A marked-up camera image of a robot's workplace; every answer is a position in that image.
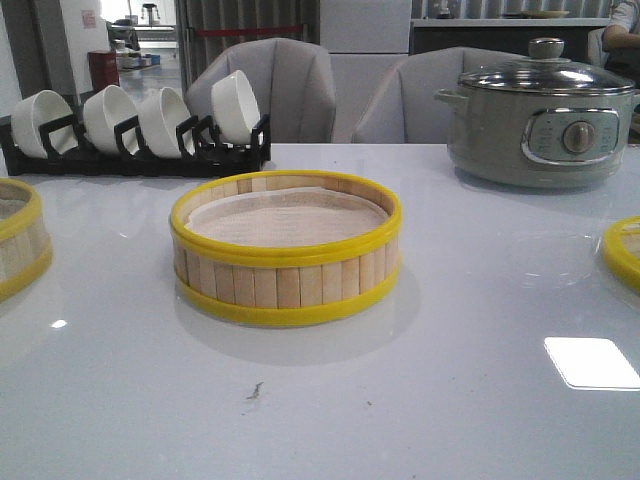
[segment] bamboo steamer basket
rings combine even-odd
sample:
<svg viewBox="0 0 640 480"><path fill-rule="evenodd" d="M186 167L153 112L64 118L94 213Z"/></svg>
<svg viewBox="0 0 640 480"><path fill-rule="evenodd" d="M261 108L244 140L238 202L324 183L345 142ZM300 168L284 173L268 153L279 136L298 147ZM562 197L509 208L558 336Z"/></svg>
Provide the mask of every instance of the bamboo steamer basket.
<svg viewBox="0 0 640 480"><path fill-rule="evenodd" d="M297 187L366 199L386 219L364 234L296 247L241 246L186 227L190 213L209 202ZM346 317L379 301L395 285L401 216L393 192L354 175L283 170L209 182L181 197L171 211L177 282L196 306L239 323L295 327Z"/></svg>
<svg viewBox="0 0 640 480"><path fill-rule="evenodd" d="M605 231L602 255L611 272L640 293L640 216L620 220Z"/></svg>
<svg viewBox="0 0 640 480"><path fill-rule="evenodd" d="M51 264L42 201L26 183L0 179L0 301L22 290Z"/></svg>

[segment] glossy tabletop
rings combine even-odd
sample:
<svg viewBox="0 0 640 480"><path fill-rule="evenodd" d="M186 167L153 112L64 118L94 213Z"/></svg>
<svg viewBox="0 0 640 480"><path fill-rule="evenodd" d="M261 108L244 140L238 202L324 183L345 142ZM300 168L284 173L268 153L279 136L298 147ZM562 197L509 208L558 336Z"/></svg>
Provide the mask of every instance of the glossy tabletop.
<svg viewBox="0 0 640 480"><path fill-rule="evenodd" d="M640 296L599 256L640 214L640 150L570 191L469 177L442 145L272 157L397 193L402 268L380 303L298 329L221 321L172 270L169 211L202 180L18 177L54 259L0 304L0 478L640 478L640 392L595 350L573 367L599 375L572 385L545 348L606 339L640 370Z"/></svg>

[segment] glass lid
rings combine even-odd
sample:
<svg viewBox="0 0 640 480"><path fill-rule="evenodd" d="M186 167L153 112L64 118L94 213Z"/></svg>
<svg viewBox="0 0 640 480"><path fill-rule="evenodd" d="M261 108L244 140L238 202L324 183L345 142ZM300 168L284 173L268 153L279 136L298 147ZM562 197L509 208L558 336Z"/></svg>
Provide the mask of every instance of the glass lid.
<svg viewBox="0 0 640 480"><path fill-rule="evenodd" d="M561 58L563 50L563 40L536 38L529 42L529 57L463 73L458 83L543 95L614 95L635 91L632 80L593 65Z"/></svg>

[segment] control panel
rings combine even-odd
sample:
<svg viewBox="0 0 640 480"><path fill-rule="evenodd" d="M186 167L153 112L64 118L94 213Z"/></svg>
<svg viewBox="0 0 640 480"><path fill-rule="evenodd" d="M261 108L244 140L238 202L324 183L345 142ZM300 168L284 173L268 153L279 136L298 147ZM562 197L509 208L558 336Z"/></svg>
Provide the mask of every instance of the control panel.
<svg viewBox="0 0 640 480"><path fill-rule="evenodd" d="M529 119L522 150L538 163L597 163L615 150L619 126L618 114L611 109L543 110Z"/></svg>

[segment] lid knob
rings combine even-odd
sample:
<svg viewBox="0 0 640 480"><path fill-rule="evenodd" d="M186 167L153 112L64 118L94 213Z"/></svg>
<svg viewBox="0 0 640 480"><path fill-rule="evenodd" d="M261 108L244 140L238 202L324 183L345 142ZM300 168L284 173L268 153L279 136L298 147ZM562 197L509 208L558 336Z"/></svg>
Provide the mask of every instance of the lid knob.
<svg viewBox="0 0 640 480"><path fill-rule="evenodd" d="M534 60L559 58L564 50L564 40L560 38L534 38L529 41L529 56Z"/></svg>

